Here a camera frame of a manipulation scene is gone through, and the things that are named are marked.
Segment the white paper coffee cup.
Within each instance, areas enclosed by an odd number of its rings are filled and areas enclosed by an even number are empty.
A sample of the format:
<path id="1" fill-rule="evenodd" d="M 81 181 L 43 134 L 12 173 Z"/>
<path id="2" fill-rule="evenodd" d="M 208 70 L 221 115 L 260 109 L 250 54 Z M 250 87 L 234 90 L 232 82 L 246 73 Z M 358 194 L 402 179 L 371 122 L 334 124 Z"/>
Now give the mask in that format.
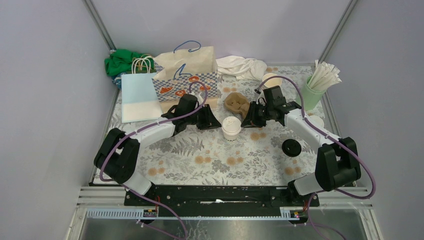
<path id="1" fill-rule="evenodd" d="M 223 132 L 223 136 L 226 140 L 228 141 L 234 141 L 239 133 L 241 132 L 242 128 L 239 126 L 237 128 L 225 128 L 222 127 L 221 128 L 222 132 Z"/>

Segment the blue checkered paper bag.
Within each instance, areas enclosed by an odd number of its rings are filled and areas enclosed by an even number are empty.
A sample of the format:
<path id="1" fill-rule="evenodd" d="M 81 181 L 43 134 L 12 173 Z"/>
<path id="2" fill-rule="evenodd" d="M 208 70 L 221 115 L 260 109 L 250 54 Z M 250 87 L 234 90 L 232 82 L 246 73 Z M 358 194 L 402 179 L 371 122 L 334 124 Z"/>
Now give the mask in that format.
<path id="1" fill-rule="evenodd" d="M 153 58 L 156 75 L 152 83 L 160 102 L 161 110 L 168 111 L 176 105 L 184 94 L 204 93 L 207 90 L 206 103 L 216 107 L 220 95 L 218 64 L 213 46 L 201 46 L 182 49 L 186 41 L 173 51 L 161 53 Z"/>

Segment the white coffee lid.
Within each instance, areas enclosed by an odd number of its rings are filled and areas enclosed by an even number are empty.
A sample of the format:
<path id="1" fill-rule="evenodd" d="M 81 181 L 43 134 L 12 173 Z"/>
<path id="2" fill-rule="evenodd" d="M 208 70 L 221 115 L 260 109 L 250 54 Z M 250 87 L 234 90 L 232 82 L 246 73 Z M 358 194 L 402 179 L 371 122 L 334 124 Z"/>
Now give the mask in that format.
<path id="1" fill-rule="evenodd" d="M 238 128 L 241 127 L 241 121 L 235 116 L 228 116 L 222 121 L 224 128 Z"/>

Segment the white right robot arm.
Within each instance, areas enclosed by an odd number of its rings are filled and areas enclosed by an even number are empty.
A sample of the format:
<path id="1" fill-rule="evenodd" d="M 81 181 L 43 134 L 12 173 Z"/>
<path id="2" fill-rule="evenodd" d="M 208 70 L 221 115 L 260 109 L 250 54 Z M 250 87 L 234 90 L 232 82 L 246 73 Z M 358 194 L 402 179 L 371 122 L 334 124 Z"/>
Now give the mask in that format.
<path id="1" fill-rule="evenodd" d="M 291 205 L 301 205 L 311 193 L 329 192 L 361 178 L 355 141 L 313 125 L 301 105 L 286 101 L 279 86 L 264 90 L 264 104 L 250 102 L 241 126 L 261 128 L 267 121 L 294 131 L 317 154 L 314 172 L 288 183 L 286 198 Z"/>

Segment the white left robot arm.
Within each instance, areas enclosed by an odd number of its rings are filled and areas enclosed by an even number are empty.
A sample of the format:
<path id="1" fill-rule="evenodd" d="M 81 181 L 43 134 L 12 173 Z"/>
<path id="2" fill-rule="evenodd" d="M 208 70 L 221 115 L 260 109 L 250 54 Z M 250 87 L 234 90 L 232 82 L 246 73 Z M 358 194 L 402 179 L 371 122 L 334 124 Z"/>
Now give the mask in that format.
<path id="1" fill-rule="evenodd" d="M 100 146 L 93 164 L 112 181 L 136 192 L 136 199 L 144 206 L 152 204 L 155 192 L 152 182 L 136 171 L 140 149 L 183 132 L 187 126 L 195 125 L 199 130 L 220 128 L 209 104 L 199 102 L 192 94 L 184 94 L 178 104 L 173 105 L 155 122 L 131 133 L 113 128 Z"/>

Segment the black coffee lid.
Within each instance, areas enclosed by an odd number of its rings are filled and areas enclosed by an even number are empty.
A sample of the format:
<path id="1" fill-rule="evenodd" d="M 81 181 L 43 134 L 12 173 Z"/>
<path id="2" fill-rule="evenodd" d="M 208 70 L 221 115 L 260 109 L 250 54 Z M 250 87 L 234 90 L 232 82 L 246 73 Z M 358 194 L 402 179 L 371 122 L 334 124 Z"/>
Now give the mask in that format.
<path id="1" fill-rule="evenodd" d="M 302 152 L 301 144 L 295 139 L 285 140 L 281 145 L 281 149 L 285 155 L 292 158 L 299 156 Z"/>

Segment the floral tablecloth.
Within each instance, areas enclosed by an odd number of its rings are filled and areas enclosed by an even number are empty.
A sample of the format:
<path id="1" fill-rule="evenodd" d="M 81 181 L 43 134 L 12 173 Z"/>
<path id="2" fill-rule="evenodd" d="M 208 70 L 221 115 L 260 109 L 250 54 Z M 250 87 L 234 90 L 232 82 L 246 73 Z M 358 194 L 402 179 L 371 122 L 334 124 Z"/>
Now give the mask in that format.
<path id="1" fill-rule="evenodd" d="M 282 143 L 294 139 L 301 153 L 289 157 Z M 315 170 L 316 153 L 275 121 L 242 129 L 229 141 L 221 129 L 189 125 L 178 135 L 139 151 L 135 170 L 156 185 L 284 186 Z"/>

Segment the stack of brown cup carriers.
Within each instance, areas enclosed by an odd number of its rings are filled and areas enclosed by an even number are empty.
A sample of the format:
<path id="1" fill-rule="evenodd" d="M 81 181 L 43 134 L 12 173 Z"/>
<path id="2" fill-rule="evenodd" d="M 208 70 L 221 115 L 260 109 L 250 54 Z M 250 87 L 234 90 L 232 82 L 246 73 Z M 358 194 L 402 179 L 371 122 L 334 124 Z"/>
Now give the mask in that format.
<path id="1" fill-rule="evenodd" d="M 239 92 L 230 93 L 224 100 L 224 107 L 233 114 L 240 114 L 244 119 L 249 111 L 249 100 Z"/>

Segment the stack of black paper cups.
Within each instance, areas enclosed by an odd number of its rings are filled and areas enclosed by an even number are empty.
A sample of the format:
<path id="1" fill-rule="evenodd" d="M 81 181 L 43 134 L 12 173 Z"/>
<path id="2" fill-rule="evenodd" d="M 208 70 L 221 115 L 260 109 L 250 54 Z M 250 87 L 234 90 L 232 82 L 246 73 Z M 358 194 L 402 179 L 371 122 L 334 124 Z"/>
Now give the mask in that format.
<path id="1" fill-rule="evenodd" d="M 262 86 L 261 89 L 265 90 L 265 89 L 269 89 L 272 87 L 276 87 L 276 86 L 281 86 L 282 85 L 282 79 L 279 77 L 275 77 L 277 76 L 277 74 L 275 73 L 266 73 L 263 77 L 262 77 Z"/>

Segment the white cloth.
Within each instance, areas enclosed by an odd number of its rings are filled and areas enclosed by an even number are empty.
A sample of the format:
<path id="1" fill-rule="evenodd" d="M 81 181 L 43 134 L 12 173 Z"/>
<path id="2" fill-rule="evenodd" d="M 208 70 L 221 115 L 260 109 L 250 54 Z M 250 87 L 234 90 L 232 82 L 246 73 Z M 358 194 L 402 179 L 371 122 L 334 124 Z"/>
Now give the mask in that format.
<path id="1" fill-rule="evenodd" d="M 218 58 L 216 63 L 220 75 L 233 76 L 237 80 L 261 81 L 268 68 L 262 60 L 235 55 Z"/>

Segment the green straw holder cup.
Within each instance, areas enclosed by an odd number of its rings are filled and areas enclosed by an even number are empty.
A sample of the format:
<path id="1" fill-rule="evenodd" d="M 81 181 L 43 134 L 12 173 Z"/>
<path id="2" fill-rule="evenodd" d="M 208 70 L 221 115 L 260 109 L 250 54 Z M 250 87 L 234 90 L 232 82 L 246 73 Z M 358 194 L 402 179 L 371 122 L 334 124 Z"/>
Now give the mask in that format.
<path id="1" fill-rule="evenodd" d="M 320 102 L 322 96 L 326 93 L 326 90 L 324 91 L 317 91 L 313 90 L 311 87 L 309 87 L 309 81 L 312 78 L 312 76 L 309 76 L 305 84 L 300 89 L 300 93 L 303 99 L 303 109 L 305 111 L 313 110 L 316 105 Z"/>

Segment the stack of white lids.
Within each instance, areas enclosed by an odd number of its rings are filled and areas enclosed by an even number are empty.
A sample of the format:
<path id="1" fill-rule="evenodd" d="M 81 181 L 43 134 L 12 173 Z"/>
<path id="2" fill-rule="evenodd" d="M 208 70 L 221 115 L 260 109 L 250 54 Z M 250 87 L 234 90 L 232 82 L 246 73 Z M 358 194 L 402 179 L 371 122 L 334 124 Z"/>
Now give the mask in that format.
<path id="1" fill-rule="evenodd" d="M 308 120 L 317 128 L 324 129 L 325 123 L 324 121 L 317 115 L 309 115 Z"/>

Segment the light blue paper bag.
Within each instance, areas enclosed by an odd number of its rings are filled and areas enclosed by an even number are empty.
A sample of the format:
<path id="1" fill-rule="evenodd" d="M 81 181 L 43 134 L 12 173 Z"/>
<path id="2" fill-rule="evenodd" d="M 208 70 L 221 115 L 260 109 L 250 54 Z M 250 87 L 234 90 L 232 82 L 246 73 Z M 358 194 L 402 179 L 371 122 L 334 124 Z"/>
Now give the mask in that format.
<path id="1" fill-rule="evenodd" d="M 150 55 L 135 58 L 131 73 L 121 77 L 121 121 L 133 123 L 155 120 L 162 114 L 152 78 L 153 58 Z"/>

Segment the bundle of white wrapped straws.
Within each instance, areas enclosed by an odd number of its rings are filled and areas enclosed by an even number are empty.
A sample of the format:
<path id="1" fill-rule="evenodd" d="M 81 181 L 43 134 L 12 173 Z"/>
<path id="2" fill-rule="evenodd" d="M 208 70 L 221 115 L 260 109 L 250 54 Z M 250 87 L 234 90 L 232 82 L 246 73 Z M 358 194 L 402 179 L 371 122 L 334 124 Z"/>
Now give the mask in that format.
<path id="1" fill-rule="evenodd" d="M 313 91 L 323 92 L 329 87 L 339 84 L 342 80 L 339 77 L 340 70 L 333 64 L 315 60 L 315 70 L 306 85 Z"/>

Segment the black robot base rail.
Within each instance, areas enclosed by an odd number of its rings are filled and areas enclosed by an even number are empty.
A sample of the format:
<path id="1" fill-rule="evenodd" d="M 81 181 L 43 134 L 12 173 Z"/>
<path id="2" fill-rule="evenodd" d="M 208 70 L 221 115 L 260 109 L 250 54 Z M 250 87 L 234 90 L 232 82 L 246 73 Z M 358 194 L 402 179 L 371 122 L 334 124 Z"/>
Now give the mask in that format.
<path id="1" fill-rule="evenodd" d="M 296 196 L 285 186 L 158 185 L 145 194 L 125 194 L 126 207 L 152 207 L 159 217 L 278 217 L 283 207 L 320 205 L 317 196 Z"/>

